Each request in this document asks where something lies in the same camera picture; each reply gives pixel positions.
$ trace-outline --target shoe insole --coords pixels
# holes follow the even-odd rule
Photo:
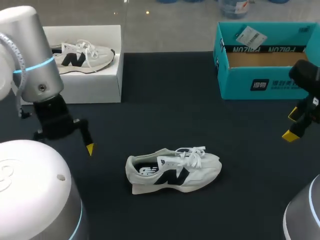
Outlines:
[[[157,162],[142,162],[138,163],[134,166],[134,168],[139,172],[141,175],[151,175],[156,173],[158,168]]]

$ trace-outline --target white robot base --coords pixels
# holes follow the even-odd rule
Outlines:
[[[68,165],[36,141],[0,143],[0,240],[88,240]]]

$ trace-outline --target teal shoe box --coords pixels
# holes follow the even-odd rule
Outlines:
[[[267,36],[256,50],[236,39],[251,27]],[[289,78],[299,59],[320,66],[320,26],[310,22],[219,22],[213,51],[225,100],[303,99]]]

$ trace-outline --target white shoe box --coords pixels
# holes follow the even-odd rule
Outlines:
[[[51,46],[87,40],[115,51],[113,62],[101,71],[60,75],[64,84],[61,95],[67,104],[121,102],[124,54],[120,25],[45,26],[43,29]]]

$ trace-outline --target cable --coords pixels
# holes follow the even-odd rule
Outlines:
[[[22,93],[26,87],[27,80],[28,80],[25,60],[24,60],[20,50],[18,49],[18,47],[14,44],[14,42],[1,32],[0,32],[0,40],[2,40],[8,47],[11,48],[11,50],[15,54],[15,56],[19,62],[19,65],[20,65],[21,80],[20,80],[20,85],[18,87],[18,90],[16,92],[16,96],[15,96],[16,97],[15,105],[16,105],[16,109],[18,111],[19,117],[23,117],[24,112],[22,110],[21,97],[22,97]]]

